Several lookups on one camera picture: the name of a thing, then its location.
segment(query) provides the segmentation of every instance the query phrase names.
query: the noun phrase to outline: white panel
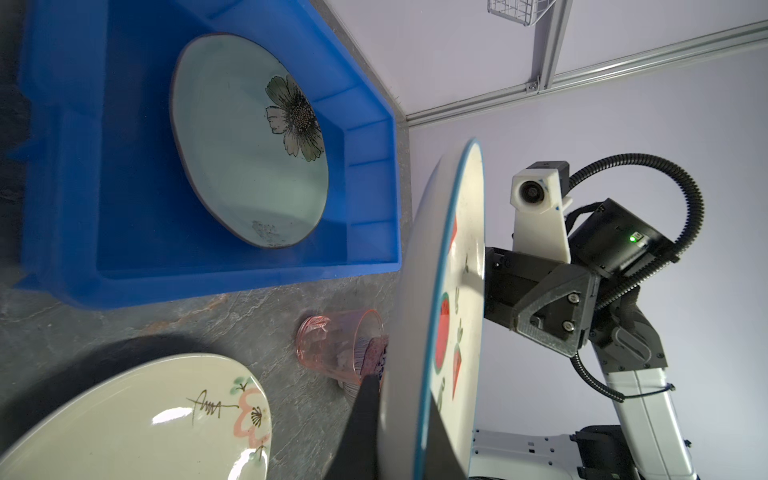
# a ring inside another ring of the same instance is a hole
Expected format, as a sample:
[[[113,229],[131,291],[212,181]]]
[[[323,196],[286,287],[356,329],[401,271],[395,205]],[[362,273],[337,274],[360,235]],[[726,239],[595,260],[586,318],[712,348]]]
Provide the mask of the white panel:
[[[576,0],[557,72],[766,19],[766,0]]]
[[[525,83],[533,28],[485,0],[326,0],[405,113]]]
[[[756,381],[768,365],[766,78],[768,48],[762,48],[415,128],[410,135],[415,203],[447,144],[480,140],[486,243],[493,247],[511,247],[510,181],[535,161],[569,161],[573,171],[639,151],[668,158],[696,179],[706,204],[702,234],[678,264],[644,283],[639,304],[664,342],[680,429],[693,442],[701,478],[765,473],[763,458],[753,453],[768,442],[768,382]],[[610,196],[672,239],[685,218],[677,186],[642,167],[610,169],[569,195],[575,207]],[[488,321],[482,348],[478,428],[554,435],[617,421],[611,401],[587,387],[557,353]],[[594,354],[585,350],[582,358],[599,376]]]

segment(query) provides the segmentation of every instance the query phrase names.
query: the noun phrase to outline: white plate with blue rim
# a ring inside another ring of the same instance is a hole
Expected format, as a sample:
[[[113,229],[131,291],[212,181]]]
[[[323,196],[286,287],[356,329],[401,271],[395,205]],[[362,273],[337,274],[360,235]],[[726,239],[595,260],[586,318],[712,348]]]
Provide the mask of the white plate with blue rim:
[[[272,412],[248,368],[193,353],[145,363],[89,389],[0,458],[0,478],[264,480]]]
[[[402,263],[379,410],[379,474],[421,480],[431,403],[469,471],[485,302],[485,197],[477,140],[429,178]]]
[[[262,248],[312,233],[328,197],[325,144],[277,58],[238,35],[195,38],[176,64],[170,119],[187,179],[230,232]]]

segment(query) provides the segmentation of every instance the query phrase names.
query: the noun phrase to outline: cream plate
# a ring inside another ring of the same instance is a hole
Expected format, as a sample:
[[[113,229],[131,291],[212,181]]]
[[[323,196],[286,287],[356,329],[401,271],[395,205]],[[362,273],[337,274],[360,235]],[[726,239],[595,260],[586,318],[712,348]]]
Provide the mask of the cream plate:
[[[319,223],[328,197],[323,136],[268,51],[228,34],[190,42],[174,72],[170,118],[195,193],[239,238],[289,247]]]
[[[484,278],[482,153],[473,140],[432,172],[402,263],[379,414],[383,480],[422,478],[430,397],[468,473]]]
[[[0,478],[266,478],[272,412],[248,369],[188,354],[83,393],[0,458]]]

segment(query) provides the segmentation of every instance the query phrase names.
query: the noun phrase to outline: gray marble countertop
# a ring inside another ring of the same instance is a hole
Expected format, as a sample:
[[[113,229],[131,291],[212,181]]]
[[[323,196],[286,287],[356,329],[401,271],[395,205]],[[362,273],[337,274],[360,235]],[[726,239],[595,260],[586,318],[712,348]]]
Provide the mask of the gray marble countertop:
[[[322,0],[313,5],[398,111],[402,241],[411,214],[405,118]],[[77,310],[12,288],[19,266],[25,168],[5,150],[28,135],[15,87],[25,0],[0,0],[0,452],[64,402],[132,366],[209,352],[246,365],[273,410],[269,478],[321,478],[349,407],[336,381],[296,361],[294,336],[314,313],[370,307],[392,315],[397,273],[278,286],[109,311]]]

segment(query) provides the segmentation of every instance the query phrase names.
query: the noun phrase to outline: transparent cup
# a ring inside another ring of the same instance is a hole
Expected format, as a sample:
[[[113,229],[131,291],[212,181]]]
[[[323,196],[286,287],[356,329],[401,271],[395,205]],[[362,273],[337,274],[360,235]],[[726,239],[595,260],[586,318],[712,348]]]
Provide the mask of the transparent cup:
[[[361,374],[376,374],[388,340],[375,310],[324,313],[311,316],[299,327],[296,356],[308,369],[360,385]]]

